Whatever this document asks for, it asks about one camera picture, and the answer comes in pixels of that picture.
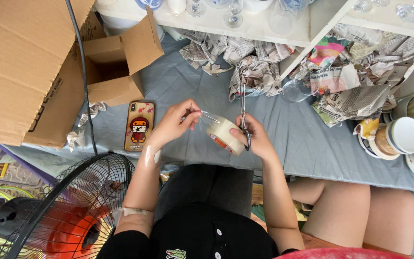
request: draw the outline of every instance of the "black shirt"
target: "black shirt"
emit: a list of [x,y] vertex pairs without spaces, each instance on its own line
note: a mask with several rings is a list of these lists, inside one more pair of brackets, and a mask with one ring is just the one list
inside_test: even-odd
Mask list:
[[150,238],[135,230],[112,236],[97,258],[271,259],[277,256],[276,243],[255,221],[193,203],[170,210],[153,226]]

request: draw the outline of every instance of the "leg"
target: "leg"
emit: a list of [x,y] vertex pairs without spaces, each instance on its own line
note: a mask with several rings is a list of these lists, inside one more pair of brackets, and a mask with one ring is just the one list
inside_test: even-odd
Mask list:
[[362,247],[370,186],[311,178],[288,184],[292,199],[315,205],[301,232],[343,247]]
[[219,166],[207,202],[249,218],[252,214],[252,185],[252,170]]
[[159,192],[154,222],[174,207],[196,201],[207,202],[215,170],[215,165],[188,165],[174,173]]
[[412,253],[414,197],[411,192],[371,186],[370,215],[363,241],[396,253]]

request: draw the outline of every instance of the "packing tape roll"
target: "packing tape roll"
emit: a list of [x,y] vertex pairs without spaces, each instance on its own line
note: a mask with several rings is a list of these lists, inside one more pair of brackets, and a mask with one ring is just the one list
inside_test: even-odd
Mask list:
[[239,156],[242,151],[244,151],[245,147],[242,142],[230,134],[230,129],[234,128],[240,131],[242,130],[234,123],[223,117],[218,116],[215,119],[217,121],[213,122],[213,124],[207,128],[207,135],[209,135],[209,137],[212,138],[216,144],[226,149],[234,156]]

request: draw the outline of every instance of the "scissors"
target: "scissors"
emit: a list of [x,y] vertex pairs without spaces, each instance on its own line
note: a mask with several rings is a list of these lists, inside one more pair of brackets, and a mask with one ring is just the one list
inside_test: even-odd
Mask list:
[[247,137],[247,145],[245,145],[245,150],[250,151],[252,149],[252,144],[250,142],[250,133],[247,130],[247,126],[245,125],[245,85],[240,83],[239,91],[241,93],[241,130],[244,132],[245,136]]

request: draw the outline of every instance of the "smartphone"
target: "smartphone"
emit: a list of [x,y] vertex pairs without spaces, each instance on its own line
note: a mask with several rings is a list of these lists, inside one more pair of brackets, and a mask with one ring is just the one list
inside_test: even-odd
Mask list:
[[146,139],[151,134],[154,124],[154,103],[131,102],[127,116],[126,138],[124,149],[127,151],[141,151]]

